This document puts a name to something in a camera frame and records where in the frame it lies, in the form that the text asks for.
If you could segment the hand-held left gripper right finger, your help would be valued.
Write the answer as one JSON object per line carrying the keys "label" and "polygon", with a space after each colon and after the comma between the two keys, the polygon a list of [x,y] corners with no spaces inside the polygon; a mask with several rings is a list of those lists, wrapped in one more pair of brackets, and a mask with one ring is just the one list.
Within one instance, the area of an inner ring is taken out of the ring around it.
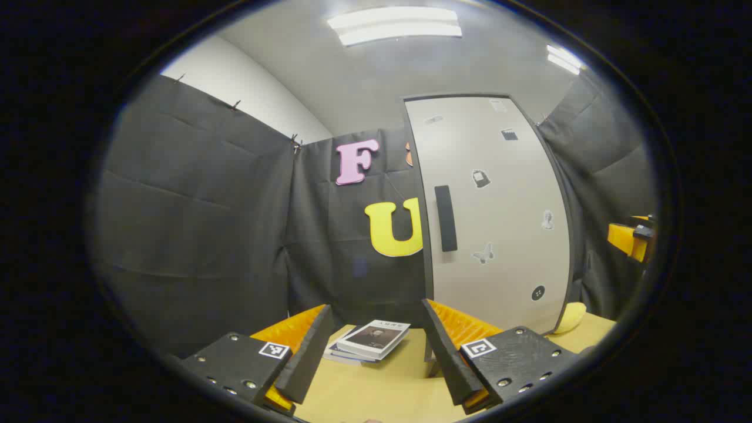
{"label": "hand-held left gripper right finger", "polygon": [[579,360],[525,326],[501,330],[429,299],[421,301],[421,315],[449,396],[467,415],[532,402]]}

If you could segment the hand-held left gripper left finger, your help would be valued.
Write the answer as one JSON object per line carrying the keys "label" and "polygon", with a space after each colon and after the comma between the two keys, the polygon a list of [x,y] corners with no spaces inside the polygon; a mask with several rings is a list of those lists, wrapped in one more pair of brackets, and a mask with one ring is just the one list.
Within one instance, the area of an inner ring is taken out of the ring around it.
{"label": "hand-held left gripper left finger", "polygon": [[225,395],[293,415],[308,394],[333,330],[331,306],[322,304],[252,335],[221,335],[180,363]]}

